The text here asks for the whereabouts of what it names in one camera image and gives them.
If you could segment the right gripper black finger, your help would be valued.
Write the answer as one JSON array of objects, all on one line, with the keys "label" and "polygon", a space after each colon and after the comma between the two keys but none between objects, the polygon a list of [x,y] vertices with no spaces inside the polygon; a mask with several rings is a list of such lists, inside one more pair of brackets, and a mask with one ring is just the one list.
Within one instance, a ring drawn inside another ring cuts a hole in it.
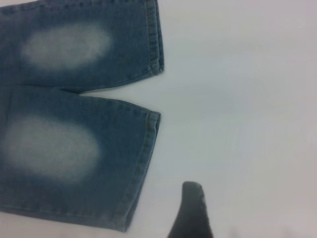
[{"label": "right gripper black finger", "polygon": [[213,238],[202,186],[193,181],[182,184],[181,204],[169,238]]}]

